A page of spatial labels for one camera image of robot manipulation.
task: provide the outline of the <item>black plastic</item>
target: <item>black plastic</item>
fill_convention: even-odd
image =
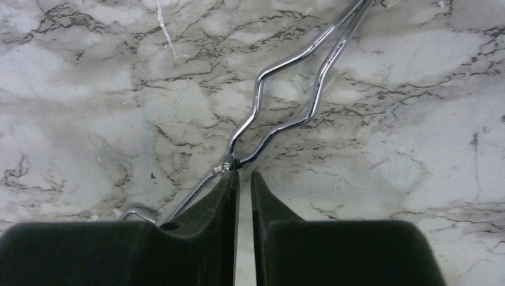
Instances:
[[[233,285],[239,176],[160,228],[25,223],[0,240],[0,285]]]
[[[257,285],[445,285],[411,223],[306,222],[258,172],[251,195]]]

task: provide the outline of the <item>white marble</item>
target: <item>white marble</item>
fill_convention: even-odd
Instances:
[[[221,159],[256,74],[346,4],[3,1],[0,229],[170,212]],[[447,285],[505,283],[504,14],[504,0],[377,1],[316,119],[242,174],[237,285],[255,285],[253,167],[305,219],[414,222]],[[307,102],[328,48],[267,82],[241,152]]]

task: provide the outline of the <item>chrome rod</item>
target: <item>chrome rod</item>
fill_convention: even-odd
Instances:
[[[131,207],[127,209],[120,217],[119,220],[126,220],[129,216],[138,216],[142,219],[147,220],[148,222],[155,225],[158,222],[158,217],[151,214],[150,212],[141,209],[139,207]]]
[[[254,98],[252,100],[251,113],[249,117],[240,125],[232,134],[230,139],[228,140],[228,145],[226,147],[226,155],[231,155],[235,158],[235,147],[240,136],[244,134],[244,132],[256,121],[258,115],[261,111],[261,99],[263,97],[263,85],[266,79],[282,70],[293,66],[306,59],[309,55],[313,54],[319,47],[323,45],[323,43],[335,33],[335,31],[342,25],[342,23],[346,22],[349,17],[356,11],[361,4],[365,0],[355,0],[351,3],[342,13],[340,13],[339,17],[328,24],[317,36],[310,41],[308,45],[306,45],[301,51],[296,54],[290,55],[284,60],[278,61],[271,66],[263,69],[258,76],[256,77],[256,81],[254,82]]]
[[[186,195],[184,200],[180,202],[180,204],[176,207],[176,209],[173,211],[173,213],[163,222],[166,223],[170,220],[172,220],[174,217],[179,215],[182,211],[184,211],[189,204],[197,197],[197,195],[205,188],[205,186],[217,177],[216,171],[212,169],[210,172],[208,172],[199,182],[196,186],[194,186],[189,194]]]
[[[368,9],[372,5],[373,0],[365,1],[361,6],[359,6],[359,9],[356,11],[355,17],[351,19],[351,23],[349,26],[345,29],[344,33],[336,43],[336,45],[333,47],[331,50],[330,54],[326,57],[325,61],[319,68],[319,72],[317,73],[316,77],[316,83],[314,84],[314,95],[311,99],[311,104],[308,112],[306,112],[305,115],[302,117],[298,117],[294,120],[290,120],[288,122],[279,124],[275,126],[270,132],[263,138],[263,140],[256,146],[254,151],[240,159],[240,164],[247,164],[252,161],[254,161],[259,154],[268,146],[268,144],[272,141],[272,139],[279,133],[298,128],[301,126],[306,125],[308,122],[310,122],[314,116],[317,113],[317,110],[319,109],[319,104],[321,102],[321,97],[323,93],[323,87],[325,84],[325,79],[326,75],[328,74],[328,71],[333,67],[335,64],[336,60],[340,57],[342,54],[342,51],[344,50],[345,46],[348,43],[348,39],[351,37],[353,32],[356,30],[356,28],[359,26],[361,23],[364,15],[367,13]]]

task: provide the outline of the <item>shiny metal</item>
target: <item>shiny metal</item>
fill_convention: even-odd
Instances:
[[[235,158],[235,147],[236,143],[240,136],[242,136],[245,131],[251,127],[251,125],[256,121],[261,111],[261,100],[263,97],[263,85],[266,79],[276,73],[281,72],[282,70],[291,67],[302,60],[306,59],[309,55],[313,54],[319,47],[323,45],[323,43],[332,36],[335,31],[349,19],[349,17],[361,7],[365,0],[355,0],[353,1],[336,19],[335,21],[328,24],[317,36],[308,43],[300,52],[296,54],[290,55],[284,60],[278,61],[277,63],[272,64],[271,66],[263,69],[258,76],[256,77],[256,81],[254,82],[254,99],[252,100],[251,106],[251,114],[247,119],[240,125],[232,134],[230,139],[228,140],[228,145],[226,147],[226,154],[230,154]]]
[[[250,163],[260,155],[260,153],[268,146],[268,144],[272,141],[272,139],[281,132],[288,131],[290,129],[295,129],[298,127],[302,127],[310,122],[316,115],[317,110],[319,109],[319,104],[321,102],[321,97],[323,94],[323,87],[325,85],[325,79],[328,71],[333,67],[336,60],[342,54],[342,51],[347,46],[348,40],[356,30],[358,25],[361,23],[364,15],[367,13],[370,6],[372,6],[372,1],[359,1],[364,2],[359,7],[357,7],[357,12],[355,16],[351,19],[351,23],[344,30],[344,33],[333,47],[331,52],[326,57],[325,61],[319,68],[317,72],[316,81],[314,84],[314,94],[311,99],[310,107],[308,112],[305,115],[298,117],[296,119],[292,119],[288,122],[279,124],[275,126],[270,132],[263,138],[263,140],[256,146],[254,151],[244,158],[240,159],[240,164]]]
[[[131,207],[127,209],[120,217],[119,220],[126,220],[129,216],[138,216],[142,219],[147,220],[148,222],[155,225],[158,222],[158,217],[150,212],[140,209],[138,207]]]
[[[180,202],[180,204],[176,207],[173,213],[163,222],[166,223],[176,217],[179,213],[186,209],[186,207],[195,199],[195,197],[202,191],[205,186],[212,181],[215,177],[217,177],[217,173],[214,169],[210,170],[199,182],[198,184],[186,195],[184,200]]]
[[[328,71],[333,67],[335,61],[342,54],[342,51],[346,47],[348,40],[352,36],[353,32],[361,23],[363,17],[368,12],[368,9],[372,6],[375,0],[354,0],[340,15],[339,17],[328,24],[317,36],[306,45],[300,52],[293,54],[284,60],[278,61],[271,66],[263,69],[254,82],[254,98],[252,101],[251,113],[249,117],[240,125],[231,135],[228,140],[225,157],[222,164],[217,165],[208,172],[199,183],[189,192],[189,194],[182,200],[182,202],[177,206],[175,211],[166,219],[163,223],[166,223],[176,217],[179,213],[183,212],[187,206],[195,199],[195,197],[202,191],[202,189],[215,177],[218,177],[230,170],[239,169],[242,165],[250,163],[258,158],[261,152],[270,144],[273,138],[285,131],[295,129],[306,125],[310,122],[317,113],[319,109],[319,104],[321,102],[321,97],[323,93],[323,88],[325,85],[326,75]],[[281,72],[288,67],[291,67],[302,60],[306,59],[309,55],[313,54],[323,43],[332,36],[338,28],[342,26],[346,21],[349,20],[347,27],[344,27],[344,32],[339,38],[338,42],[332,48],[331,52],[325,58],[323,64],[317,72],[316,81],[314,84],[313,97],[310,101],[310,105],[305,112],[300,117],[291,119],[288,122],[279,124],[275,126],[270,132],[263,138],[263,140],[256,146],[254,151],[245,157],[239,158],[235,154],[236,144],[238,139],[245,133],[245,131],[256,121],[261,111],[261,100],[263,97],[263,85],[266,79],[273,74]],[[131,212],[132,215],[137,215],[139,217],[145,218],[146,220],[156,224],[157,219],[152,219],[152,215],[148,211],[141,210],[139,208],[133,208],[126,211],[126,213]]]

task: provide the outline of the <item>screw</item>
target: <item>screw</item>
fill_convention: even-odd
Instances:
[[[224,163],[223,165],[221,165],[221,169],[226,172],[226,171],[230,171],[232,169],[232,165],[230,165],[230,163]]]

